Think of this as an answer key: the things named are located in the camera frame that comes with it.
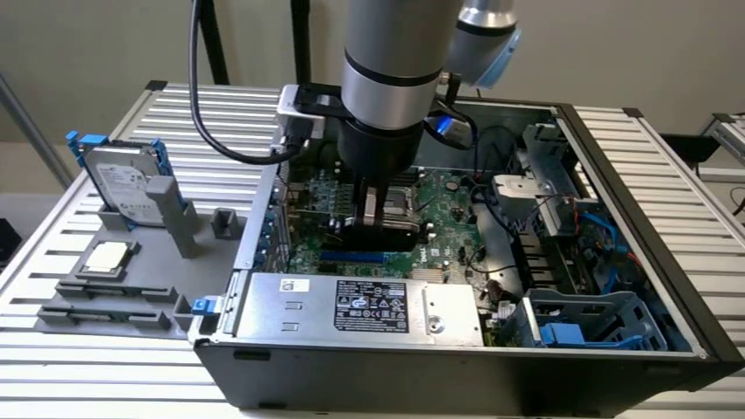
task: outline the white label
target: white label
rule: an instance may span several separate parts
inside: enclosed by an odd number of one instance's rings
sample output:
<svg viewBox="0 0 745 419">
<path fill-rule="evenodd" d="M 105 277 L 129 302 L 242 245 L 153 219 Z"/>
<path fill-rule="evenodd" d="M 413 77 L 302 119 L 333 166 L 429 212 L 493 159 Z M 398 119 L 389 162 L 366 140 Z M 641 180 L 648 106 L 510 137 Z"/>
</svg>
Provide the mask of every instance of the white label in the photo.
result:
<svg viewBox="0 0 745 419">
<path fill-rule="evenodd" d="M 162 224 L 158 207 L 144 194 L 148 179 L 142 172 L 132 166 L 116 164 L 97 164 L 96 170 L 118 212 L 136 223 Z"/>
<path fill-rule="evenodd" d="M 308 292 L 310 291 L 310 280 L 284 278 L 280 281 L 280 291 L 282 292 Z"/>
</svg>

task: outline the small chip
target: small chip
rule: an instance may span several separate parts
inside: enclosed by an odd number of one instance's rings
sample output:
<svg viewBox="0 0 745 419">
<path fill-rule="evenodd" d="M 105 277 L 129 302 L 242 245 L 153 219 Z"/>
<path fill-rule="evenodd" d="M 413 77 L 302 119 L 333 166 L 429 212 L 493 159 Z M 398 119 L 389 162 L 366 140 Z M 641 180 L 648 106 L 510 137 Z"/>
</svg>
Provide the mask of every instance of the small chip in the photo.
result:
<svg viewBox="0 0 745 419">
<path fill-rule="evenodd" d="M 103 242 L 100 243 L 85 261 L 85 269 L 92 272 L 113 271 L 126 255 L 126 243 Z"/>
<path fill-rule="evenodd" d="M 409 213 L 409 202 L 406 193 L 398 190 L 389 191 L 385 197 L 382 213 L 392 216 L 406 216 Z"/>
<path fill-rule="evenodd" d="M 336 273 L 336 264 L 318 264 L 317 273 Z"/>
</svg>

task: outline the gray holder block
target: gray holder block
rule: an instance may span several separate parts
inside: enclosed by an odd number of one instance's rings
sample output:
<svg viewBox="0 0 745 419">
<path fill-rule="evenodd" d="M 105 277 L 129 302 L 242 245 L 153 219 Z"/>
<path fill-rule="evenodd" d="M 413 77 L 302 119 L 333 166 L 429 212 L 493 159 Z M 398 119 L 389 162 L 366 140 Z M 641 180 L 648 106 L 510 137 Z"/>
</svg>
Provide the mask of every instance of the gray holder block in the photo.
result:
<svg viewBox="0 0 745 419">
<path fill-rule="evenodd" d="M 55 286 L 55 291 L 57 292 L 57 294 L 61 295 L 65 299 L 92 299 L 93 296 L 88 291 L 85 291 L 84 285 L 87 281 L 76 282 L 80 282 L 81 284 L 73 285 L 59 283 L 57 286 Z"/>
<path fill-rule="evenodd" d="M 129 231 L 110 231 L 101 229 L 91 240 L 84 257 L 79 263 L 88 258 L 93 246 L 101 241 L 133 242 L 138 244 L 138 251 L 125 266 L 125 274 L 121 282 L 110 279 L 95 278 L 84 280 L 75 276 L 73 270 L 60 280 L 63 293 L 69 291 L 80 297 L 65 297 L 60 293 L 55 295 L 44 305 L 49 313 L 41 313 L 40 320 L 33 329 L 41 333 L 73 333 L 104 336 L 132 336 L 156 339 L 186 339 L 186 331 L 190 327 L 190 305 L 194 299 L 206 295 L 217 295 L 225 290 L 225 284 L 233 270 L 234 255 L 238 241 L 214 239 L 214 233 L 208 223 L 210 215 L 200 215 L 194 241 L 197 242 L 197 256 L 192 259 L 180 257 L 178 250 L 173 245 L 170 234 L 162 227 L 137 226 Z M 238 222 L 244 227 L 245 219 L 240 216 Z M 88 291 L 92 298 L 83 298 L 80 289 Z M 169 290 L 164 295 L 153 295 L 153 299 L 170 297 L 170 288 L 182 296 L 170 302 L 150 301 L 136 292 Z M 64 310 L 72 309 L 69 317 Z M 170 328 L 134 326 L 129 318 L 133 316 L 146 317 L 144 322 L 152 323 L 152 315 L 162 312 L 170 321 Z"/>
<path fill-rule="evenodd" d="M 36 317 L 39 317 L 45 323 L 56 326 L 75 326 L 77 323 L 67 313 L 49 312 L 44 309 L 44 307 L 39 309 Z"/>
<path fill-rule="evenodd" d="M 186 208 L 181 207 L 176 178 L 153 176 L 144 193 L 158 207 L 162 225 L 173 238 L 181 257 L 193 258 L 197 248 L 193 235 L 197 230 L 198 218 L 192 202 L 186 202 Z"/>
<path fill-rule="evenodd" d="M 190 321 L 193 316 L 190 314 L 190 304 L 188 303 L 188 299 L 178 295 L 178 299 L 176 300 L 176 305 L 173 306 L 173 313 L 170 317 L 176 320 L 176 324 L 178 328 L 186 332 L 188 328 L 190 327 Z"/>
<path fill-rule="evenodd" d="M 164 312 L 156 312 L 154 317 L 130 316 L 129 323 L 137 329 L 170 329 L 170 320 L 168 320 L 168 317 L 165 317 Z"/>
<path fill-rule="evenodd" d="M 126 225 L 126 219 L 118 212 L 106 211 L 105 205 L 101 205 L 96 213 L 97 217 L 101 219 L 101 223 L 106 230 L 110 231 L 128 231 L 129 227 Z"/>
<path fill-rule="evenodd" d="M 152 303 L 172 303 L 174 304 L 178 300 L 178 293 L 176 288 L 170 287 L 166 291 L 142 291 L 142 297 Z"/>
<path fill-rule="evenodd" d="M 209 218 L 214 238 L 224 240 L 238 240 L 241 238 L 241 226 L 234 209 L 216 208 Z"/>
<path fill-rule="evenodd" d="M 105 272 L 85 272 L 83 271 L 83 268 L 85 266 L 85 263 L 88 261 L 88 258 L 91 256 L 91 253 L 93 252 L 93 249 L 96 248 L 96 246 L 101 243 L 101 242 L 121 242 L 121 243 L 126 243 L 126 250 L 129 251 L 129 257 L 124 258 L 124 262 L 122 265 L 120 265 L 113 272 L 110 273 L 105 273 Z M 101 239 L 95 239 L 91 242 L 91 245 L 88 246 L 88 248 L 85 249 L 85 253 L 83 254 L 83 257 L 80 258 L 80 260 L 77 261 L 77 263 L 75 264 L 75 268 L 72 269 L 73 275 L 76 278 L 79 279 L 85 279 L 85 280 L 103 280 L 103 281 L 116 281 L 116 282 L 121 282 L 124 279 L 124 275 L 126 274 L 126 265 L 129 263 L 129 259 L 132 258 L 133 255 L 137 254 L 137 252 L 140 251 L 140 244 L 132 240 L 132 239 L 126 239 L 126 240 L 101 240 Z"/>
</svg>

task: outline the black metal pole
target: black metal pole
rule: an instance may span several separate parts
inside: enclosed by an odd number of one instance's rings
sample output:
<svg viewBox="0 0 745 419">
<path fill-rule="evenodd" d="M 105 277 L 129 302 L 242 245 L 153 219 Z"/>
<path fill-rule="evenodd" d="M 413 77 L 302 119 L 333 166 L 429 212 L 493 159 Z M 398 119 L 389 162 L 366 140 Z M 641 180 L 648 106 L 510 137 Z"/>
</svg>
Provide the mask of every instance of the black metal pole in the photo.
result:
<svg viewBox="0 0 745 419">
<path fill-rule="evenodd" d="M 310 0 L 292 0 L 292 47 L 294 77 L 298 84 L 310 82 Z"/>
<path fill-rule="evenodd" d="M 225 54 L 222 52 L 222 41 L 220 40 L 220 28 L 217 27 L 217 15 L 214 13 L 214 1 L 202 0 L 198 11 L 198 26 L 201 37 L 205 40 L 206 58 L 209 59 L 209 70 L 216 85 L 229 85 L 228 67 Z"/>
<path fill-rule="evenodd" d="M 44 161 L 44 164 L 47 165 L 47 168 L 49 168 L 51 173 L 55 175 L 57 182 L 60 183 L 63 188 L 67 188 L 75 179 L 73 174 L 71 174 L 68 167 L 65 166 L 65 163 L 60 158 L 60 155 L 57 155 L 55 147 L 49 144 L 47 138 L 44 137 L 44 134 L 36 127 L 32 116 L 28 114 L 28 112 L 25 112 L 21 101 L 15 96 L 11 85 L 8 85 L 1 72 L 0 103 L 8 110 L 11 118 L 13 118 L 16 125 L 21 129 L 21 132 L 25 134 L 28 142 L 31 142 L 36 153 L 39 153 L 41 161 Z"/>
</svg>

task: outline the black cable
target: black cable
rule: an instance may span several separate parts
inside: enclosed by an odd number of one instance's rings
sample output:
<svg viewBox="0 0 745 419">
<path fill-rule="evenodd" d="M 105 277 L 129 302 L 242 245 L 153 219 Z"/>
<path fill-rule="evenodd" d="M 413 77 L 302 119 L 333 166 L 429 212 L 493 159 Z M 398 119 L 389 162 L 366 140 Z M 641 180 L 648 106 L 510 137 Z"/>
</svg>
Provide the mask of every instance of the black cable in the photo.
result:
<svg viewBox="0 0 745 419">
<path fill-rule="evenodd" d="M 429 204 L 434 201 L 434 198 L 437 198 L 437 195 L 432 196 L 416 209 L 414 212 L 420 212 L 422 209 L 425 209 Z"/>
<path fill-rule="evenodd" d="M 478 169 L 478 145 L 481 144 L 482 141 L 482 137 L 484 134 L 486 134 L 489 131 L 494 130 L 494 129 L 501 129 L 504 130 L 509 135 L 512 135 L 513 138 L 517 138 L 517 134 L 514 134 L 514 131 L 512 131 L 506 126 L 504 126 L 502 124 L 493 124 L 490 126 L 488 126 L 480 133 L 478 133 L 478 140 L 476 142 L 476 152 L 473 153 L 473 171 L 476 172 Z M 501 152 L 500 152 L 500 148 L 494 146 L 493 148 L 494 153 L 497 154 L 497 158 L 500 160 L 500 166 L 506 169 L 506 163 L 504 162 L 504 157 L 501 156 Z M 486 173 L 486 163 L 484 162 L 484 169 L 482 169 L 482 173 L 481 175 L 484 175 L 484 173 Z"/>
<path fill-rule="evenodd" d="M 198 14 L 201 11 L 201 0 L 193 0 L 189 22 L 188 34 L 188 98 L 190 102 L 190 119 L 194 122 L 198 135 L 205 140 L 206 144 L 228 159 L 240 161 L 245 164 L 256 166 L 265 166 L 269 164 L 281 163 L 300 153 L 302 149 L 302 142 L 309 137 L 313 129 L 313 122 L 310 120 L 294 119 L 290 122 L 293 127 L 288 127 L 289 136 L 286 143 L 286 151 L 276 155 L 254 156 L 242 155 L 236 153 L 225 147 L 220 141 L 214 139 L 205 124 L 201 120 L 201 112 L 198 111 L 198 91 L 197 91 L 197 35 L 198 35 Z"/>
<path fill-rule="evenodd" d="M 536 214 L 536 212 L 540 210 L 540 207 L 544 205 L 544 203 L 546 203 L 550 200 L 550 198 L 556 198 L 557 196 L 564 196 L 564 195 L 546 196 L 546 198 L 540 202 L 540 204 L 533 207 L 533 209 L 528 213 L 528 217 L 525 218 L 525 223 L 528 222 L 533 214 Z"/>
<path fill-rule="evenodd" d="M 294 79 L 298 85 L 310 82 L 310 0 L 289 2 L 292 14 L 292 50 L 294 51 Z"/>
<path fill-rule="evenodd" d="M 321 162 L 321 155 L 324 154 L 324 148 L 329 145 L 334 144 L 336 145 L 336 141 L 333 140 L 324 140 L 321 142 L 321 144 L 317 146 L 317 150 L 316 150 L 316 167 L 320 168 L 320 162 Z"/>
<path fill-rule="evenodd" d="M 486 185 L 480 185 L 476 184 L 476 186 L 473 186 L 473 188 L 470 189 L 470 198 L 473 199 L 473 193 L 477 189 L 486 189 L 489 190 L 489 187 Z M 512 238 L 517 241 L 520 240 L 520 236 L 518 234 L 512 230 L 512 228 L 508 226 L 508 224 L 504 223 L 504 221 L 500 218 L 500 215 L 497 214 L 497 210 L 493 208 L 492 204 L 489 203 L 489 196 L 486 195 L 486 193 L 484 193 L 484 205 L 486 206 L 486 209 L 489 210 L 489 214 L 492 214 L 492 218 L 493 221 L 500 225 L 500 227 L 504 229 L 504 231 L 512 236 Z"/>
<path fill-rule="evenodd" d="M 426 122 L 424 123 L 424 130 L 428 132 L 432 138 L 434 138 L 434 140 L 444 146 L 454 148 L 456 150 L 464 150 L 464 151 L 470 150 L 470 146 L 465 146 L 460 142 L 452 141 L 448 138 L 445 138 L 445 136 L 441 133 L 438 133 L 434 127 L 432 127 Z"/>
<path fill-rule="evenodd" d="M 514 264 L 508 264 L 506 266 L 502 266 L 501 268 L 497 269 L 492 269 L 490 271 L 485 271 L 482 269 L 478 269 L 473 266 L 473 257 L 485 249 L 484 246 L 481 246 L 481 248 L 474 251 L 470 256 L 468 257 L 468 259 L 465 260 L 465 265 L 472 269 L 472 271 L 478 272 L 478 273 L 497 273 L 500 271 L 505 271 L 510 268 L 517 268 L 517 265 Z"/>
<path fill-rule="evenodd" d="M 465 121 L 468 127 L 470 128 L 470 148 L 473 149 L 473 176 L 478 176 L 478 139 L 481 135 L 478 134 L 478 127 L 476 126 L 476 121 L 465 113 L 460 112 L 452 106 L 449 106 L 442 100 L 437 100 L 440 106 L 446 109 L 454 116 Z"/>
<path fill-rule="evenodd" d="M 734 201 L 734 191 L 738 190 L 738 189 L 745 190 L 745 188 L 742 186 L 738 186 L 738 187 L 730 189 L 730 199 L 732 199 L 732 202 L 734 203 L 734 205 L 737 205 L 737 209 L 732 212 L 732 214 L 734 216 L 737 216 L 742 212 L 742 210 L 745 210 L 745 196 L 742 197 L 742 200 L 741 200 L 740 204 L 737 204 L 737 201 Z"/>
</svg>

